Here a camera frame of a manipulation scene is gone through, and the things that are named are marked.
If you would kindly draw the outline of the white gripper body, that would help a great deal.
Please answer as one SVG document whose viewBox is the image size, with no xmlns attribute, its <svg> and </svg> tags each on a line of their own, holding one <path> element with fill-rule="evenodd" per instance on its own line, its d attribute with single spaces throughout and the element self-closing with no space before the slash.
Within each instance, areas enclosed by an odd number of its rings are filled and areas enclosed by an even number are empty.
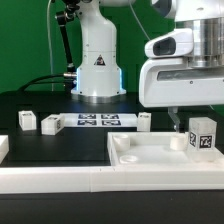
<svg viewBox="0 0 224 224">
<path fill-rule="evenodd" d="M 224 67 L 190 68 L 184 58 L 148 59 L 139 100 L 146 108 L 224 104 Z"/>
</svg>

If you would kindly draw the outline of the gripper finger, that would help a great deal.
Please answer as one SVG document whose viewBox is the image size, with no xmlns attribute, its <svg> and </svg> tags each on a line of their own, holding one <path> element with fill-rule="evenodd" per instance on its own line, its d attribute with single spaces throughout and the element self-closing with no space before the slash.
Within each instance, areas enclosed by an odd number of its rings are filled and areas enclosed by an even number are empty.
<svg viewBox="0 0 224 224">
<path fill-rule="evenodd" d="M 171 120 L 174 123 L 174 129 L 176 131 L 179 131 L 180 130 L 180 119 L 179 119 L 177 113 L 178 113 L 177 107 L 169 107 L 168 108 L 168 115 L 170 116 Z"/>
</svg>

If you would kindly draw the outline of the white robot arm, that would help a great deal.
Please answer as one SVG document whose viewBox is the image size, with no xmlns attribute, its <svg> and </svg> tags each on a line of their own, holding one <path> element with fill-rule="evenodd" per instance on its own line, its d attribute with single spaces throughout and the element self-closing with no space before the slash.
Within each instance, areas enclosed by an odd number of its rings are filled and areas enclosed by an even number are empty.
<svg viewBox="0 0 224 224">
<path fill-rule="evenodd" d="M 125 93 L 116 63 L 116 28 L 101 7 L 136 0 L 80 0 L 75 14 L 82 29 L 82 63 L 72 94 L 107 103 Z M 150 0 L 176 28 L 148 41 L 139 80 L 139 101 L 146 108 L 224 104 L 224 0 Z"/>
</svg>

